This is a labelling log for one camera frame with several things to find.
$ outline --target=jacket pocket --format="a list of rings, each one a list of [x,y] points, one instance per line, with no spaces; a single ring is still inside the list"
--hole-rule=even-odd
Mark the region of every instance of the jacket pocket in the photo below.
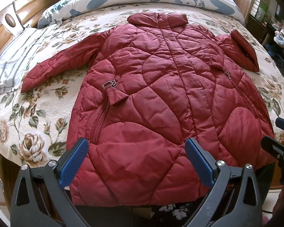
[[[248,107],[249,111],[254,115],[255,118],[257,118],[255,111],[252,109],[251,105],[248,103],[246,97],[243,95],[243,93],[241,92],[241,90],[239,89],[238,85],[236,84],[236,82],[231,78],[229,72],[226,70],[226,68],[223,69],[223,73],[226,75],[226,77],[229,79],[229,81],[232,83],[232,85],[235,87],[235,89],[237,90],[237,92],[240,94],[240,96],[242,97],[242,99],[244,100],[246,106]]]
[[[95,123],[95,128],[91,140],[93,144],[97,144],[98,142],[109,107],[117,105],[127,100],[128,98],[127,94],[123,93],[120,90],[117,90],[117,81],[115,79],[104,83],[102,87],[106,90],[106,96],[100,114],[98,115]]]

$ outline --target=metal screw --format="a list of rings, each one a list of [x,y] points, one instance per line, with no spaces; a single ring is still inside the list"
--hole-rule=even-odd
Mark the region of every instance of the metal screw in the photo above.
[[[48,165],[50,166],[50,167],[53,167],[53,166],[55,166],[57,164],[57,162],[55,161],[55,160],[51,160],[49,163],[48,163]]]
[[[217,164],[218,166],[225,166],[225,162],[222,160],[218,160]]]
[[[251,170],[253,168],[253,166],[251,164],[246,164],[246,168]]]
[[[26,170],[27,168],[28,168],[28,165],[27,165],[27,164],[21,166],[21,170]]]

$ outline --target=bed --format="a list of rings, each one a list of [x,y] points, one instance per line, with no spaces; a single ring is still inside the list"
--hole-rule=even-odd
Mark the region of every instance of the bed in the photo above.
[[[203,0],[199,0],[197,6],[184,6],[181,0],[181,4],[177,0],[132,0],[130,3],[121,0],[122,4],[89,0],[97,4],[92,4],[89,11],[85,8],[79,11],[82,5],[78,0],[57,1],[17,0],[0,12],[0,53],[19,36],[22,26],[52,26],[36,46],[23,76],[38,63],[85,37],[127,23],[131,14],[185,13],[189,23],[203,25],[215,35],[237,29],[254,47],[260,72],[245,71],[265,101],[276,139],[284,141],[284,131],[274,124],[277,117],[284,118],[284,78],[264,48],[238,21],[240,12],[236,11],[236,16],[218,13],[217,7],[216,11],[205,7]],[[25,94],[20,93],[20,81],[14,90],[0,94],[0,154],[17,165],[28,163],[31,167],[58,160],[65,151],[71,111],[87,69],[85,66],[64,72]]]

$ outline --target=jacket sleeve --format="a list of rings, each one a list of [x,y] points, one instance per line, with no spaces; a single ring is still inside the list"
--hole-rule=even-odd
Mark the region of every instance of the jacket sleeve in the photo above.
[[[259,71],[255,49],[237,30],[233,30],[230,34],[217,36],[216,41],[224,53],[239,66],[252,72]]]
[[[25,93],[43,84],[47,79],[61,72],[84,66],[112,31],[113,29],[110,29],[102,33],[92,34],[77,44],[60,51],[53,57],[36,65],[25,76],[21,93]]]

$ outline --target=jacket collar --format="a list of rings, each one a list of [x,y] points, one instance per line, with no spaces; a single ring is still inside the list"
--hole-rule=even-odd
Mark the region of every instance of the jacket collar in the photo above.
[[[127,18],[128,23],[136,26],[162,28],[168,25],[171,29],[188,24],[183,13],[135,13]]]

